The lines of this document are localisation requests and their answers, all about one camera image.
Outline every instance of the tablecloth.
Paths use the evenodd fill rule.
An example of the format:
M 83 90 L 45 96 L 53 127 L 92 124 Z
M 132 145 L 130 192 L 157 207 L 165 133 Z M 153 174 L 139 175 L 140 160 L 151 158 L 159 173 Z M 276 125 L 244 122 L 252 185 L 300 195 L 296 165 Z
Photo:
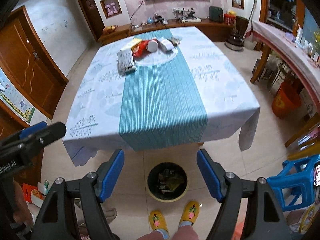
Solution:
M 320 102 L 320 69 L 311 65 L 311 59 L 293 42 L 285 38 L 285 32 L 263 22 L 252 21 L 245 36 L 251 32 L 270 48 L 278 52 L 283 60 L 297 74 L 319 109 Z
M 181 38 L 173 51 L 137 59 L 121 76 L 116 53 L 134 37 L 101 47 L 73 101 L 63 139 L 75 166 L 97 150 L 136 151 L 228 138 L 253 141 L 260 113 L 254 94 L 228 58 L 195 27 L 136 35 Z

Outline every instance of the pink floral wallpaper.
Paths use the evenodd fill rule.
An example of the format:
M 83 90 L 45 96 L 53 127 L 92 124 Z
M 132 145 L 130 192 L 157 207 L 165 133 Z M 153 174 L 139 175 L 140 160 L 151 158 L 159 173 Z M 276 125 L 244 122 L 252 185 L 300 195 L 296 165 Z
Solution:
M 142 0 L 124 0 L 129 16 L 134 13 Z M 209 15 L 209 6 L 219 6 L 223 11 L 227 8 L 227 0 L 145 0 L 139 10 L 132 17 L 131 22 L 134 25 L 145 22 L 148 17 L 153 17 L 153 13 L 167 19 L 174 19 L 172 8 L 174 7 L 193 7 L 196 11 L 196 16 L 206 18 Z

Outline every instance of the metal bolt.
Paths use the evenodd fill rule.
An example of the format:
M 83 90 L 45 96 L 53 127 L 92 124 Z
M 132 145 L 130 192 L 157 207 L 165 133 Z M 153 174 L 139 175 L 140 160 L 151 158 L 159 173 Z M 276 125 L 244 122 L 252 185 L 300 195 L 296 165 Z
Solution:
M 87 177 L 88 177 L 89 179 L 93 179 L 95 176 L 96 176 L 96 173 L 93 172 L 93 171 L 90 171 L 90 172 L 88 173 L 88 175 L 87 175 Z
M 56 179 L 56 183 L 57 183 L 57 184 L 61 184 L 62 182 L 63 182 L 63 178 L 57 178 L 57 179 Z
M 263 177 L 259 178 L 258 181 L 259 181 L 261 184 L 266 184 L 266 182 L 267 182 L 266 179 L 263 178 Z
M 234 174 L 233 172 L 231 172 L 231 171 L 228 171 L 228 172 L 226 173 L 226 176 L 227 176 L 229 179 L 233 179 L 233 178 L 235 177 L 235 174 Z

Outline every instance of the stool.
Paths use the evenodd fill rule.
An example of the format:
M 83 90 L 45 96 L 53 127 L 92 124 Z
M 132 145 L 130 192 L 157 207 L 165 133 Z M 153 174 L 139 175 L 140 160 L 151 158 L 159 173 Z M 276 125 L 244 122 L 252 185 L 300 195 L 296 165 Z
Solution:
M 294 161 L 286 160 L 282 163 L 283 170 L 277 176 L 267 179 L 283 212 L 304 208 L 314 202 L 313 167 L 317 163 L 318 158 L 319 155 L 313 155 Z M 289 174 L 293 167 L 295 167 L 297 173 Z M 294 196 L 294 199 L 287 206 L 285 205 L 285 199 L 282 193 L 282 189 L 284 188 L 292 188 L 291 195 Z M 295 204 L 300 196 L 302 203 Z

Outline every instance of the red basket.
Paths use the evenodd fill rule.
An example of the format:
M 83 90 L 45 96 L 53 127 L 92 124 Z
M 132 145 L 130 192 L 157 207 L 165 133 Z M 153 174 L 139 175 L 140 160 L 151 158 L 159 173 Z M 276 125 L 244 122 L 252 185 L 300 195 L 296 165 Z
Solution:
M 233 26 L 233 24 L 235 23 L 235 19 L 236 19 L 236 16 L 234 15 L 227 14 L 227 13 L 224 14 L 224 23 L 227 25 Z

